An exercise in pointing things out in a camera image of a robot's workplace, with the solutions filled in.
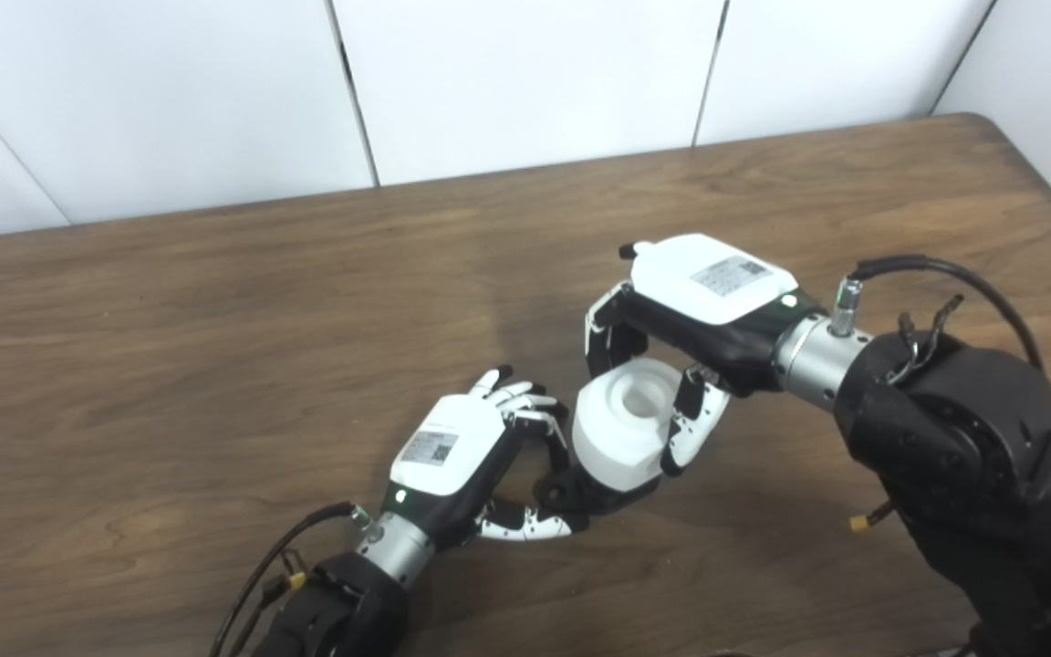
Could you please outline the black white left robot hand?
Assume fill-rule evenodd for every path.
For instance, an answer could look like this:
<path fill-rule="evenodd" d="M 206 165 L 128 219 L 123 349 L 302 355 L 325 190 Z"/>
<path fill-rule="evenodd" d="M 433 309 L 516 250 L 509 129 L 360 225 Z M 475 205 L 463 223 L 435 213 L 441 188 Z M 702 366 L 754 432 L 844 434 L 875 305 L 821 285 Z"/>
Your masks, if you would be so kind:
<path fill-rule="evenodd" d="M 410 523 L 439 554 L 475 537 L 558 539 L 589 529 L 584 513 L 563 513 L 497 496 L 496 487 L 526 442 L 547 446 L 552 471 L 571 466 L 562 425 L 568 410 L 542 384 L 511 382 L 512 367 L 485 371 L 467 392 L 437 401 L 390 467 L 382 514 Z"/>

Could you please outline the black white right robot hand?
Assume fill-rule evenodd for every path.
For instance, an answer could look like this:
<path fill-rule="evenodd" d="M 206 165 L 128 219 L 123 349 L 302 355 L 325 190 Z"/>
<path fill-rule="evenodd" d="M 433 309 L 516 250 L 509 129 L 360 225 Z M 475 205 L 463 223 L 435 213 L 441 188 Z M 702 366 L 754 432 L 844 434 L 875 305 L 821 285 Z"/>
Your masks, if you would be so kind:
<path fill-rule="evenodd" d="M 825 308 L 791 273 L 702 234 L 623 245 L 630 275 L 588 309 L 585 357 L 593 377 L 658 340 L 688 355 L 659 460 L 680 475 L 733 398 L 784 390 L 777 350 Z"/>

